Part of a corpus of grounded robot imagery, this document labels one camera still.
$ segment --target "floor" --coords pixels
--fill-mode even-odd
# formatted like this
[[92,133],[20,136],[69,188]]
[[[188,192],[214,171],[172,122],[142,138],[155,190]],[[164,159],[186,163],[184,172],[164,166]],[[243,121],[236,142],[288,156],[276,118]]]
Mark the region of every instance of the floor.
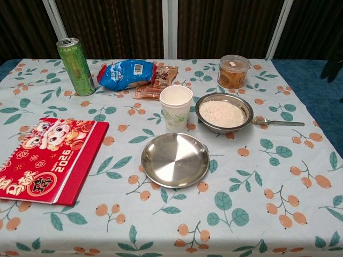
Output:
[[[0,81],[21,59],[5,62],[0,67]],[[320,79],[326,61],[272,60],[275,68],[306,105],[326,137],[343,157],[343,70],[332,83]]]

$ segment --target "white paper cup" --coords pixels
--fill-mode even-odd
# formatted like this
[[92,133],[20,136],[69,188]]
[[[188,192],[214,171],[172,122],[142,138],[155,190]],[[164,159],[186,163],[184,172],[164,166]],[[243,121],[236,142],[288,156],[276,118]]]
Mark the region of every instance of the white paper cup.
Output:
[[172,85],[160,94],[166,127],[172,131],[186,128],[193,92],[187,87]]

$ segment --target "metal spoon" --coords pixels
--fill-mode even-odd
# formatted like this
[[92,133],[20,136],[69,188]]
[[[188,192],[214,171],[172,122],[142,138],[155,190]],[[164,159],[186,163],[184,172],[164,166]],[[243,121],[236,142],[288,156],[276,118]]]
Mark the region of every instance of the metal spoon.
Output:
[[256,125],[275,124],[275,125],[285,125],[285,126],[305,126],[305,123],[303,122],[281,122],[278,120],[268,120],[266,118],[257,119],[257,117],[253,118],[251,122]]

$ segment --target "white rice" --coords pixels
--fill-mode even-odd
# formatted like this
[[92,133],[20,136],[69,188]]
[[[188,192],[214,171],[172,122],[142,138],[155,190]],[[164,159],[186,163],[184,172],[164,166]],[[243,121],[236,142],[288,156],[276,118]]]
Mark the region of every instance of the white rice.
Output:
[[200,115],[218,127],[237,127],[244,123],[242,111],[226,101],[208,101],[199,108]]

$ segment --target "cartoon character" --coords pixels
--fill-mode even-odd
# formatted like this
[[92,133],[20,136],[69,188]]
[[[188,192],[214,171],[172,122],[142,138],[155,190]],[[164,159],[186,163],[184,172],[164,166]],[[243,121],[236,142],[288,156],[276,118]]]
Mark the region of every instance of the cartoon character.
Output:
[[40,149],[58,150],[70,131],[67,122],[56,121],[43,135]]
[[31,149],[57,151],[63,145],[69,145],[72,150],[80,149],[87,133],[92,128],[92,121],[57,120],[54,123],[41,122],[22,146]]

